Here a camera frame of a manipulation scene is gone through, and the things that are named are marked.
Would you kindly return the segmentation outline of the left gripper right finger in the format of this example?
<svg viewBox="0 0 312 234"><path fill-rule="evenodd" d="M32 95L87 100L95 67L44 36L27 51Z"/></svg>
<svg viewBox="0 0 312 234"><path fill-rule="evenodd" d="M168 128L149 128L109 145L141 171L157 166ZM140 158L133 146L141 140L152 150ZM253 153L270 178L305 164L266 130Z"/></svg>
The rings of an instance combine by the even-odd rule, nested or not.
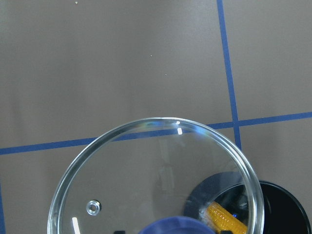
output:
<svg viewBox="0 0 312 234"><path fill-rule="evenodd" d="M230 230L222 230L221 234L233 234Z"/></svg>

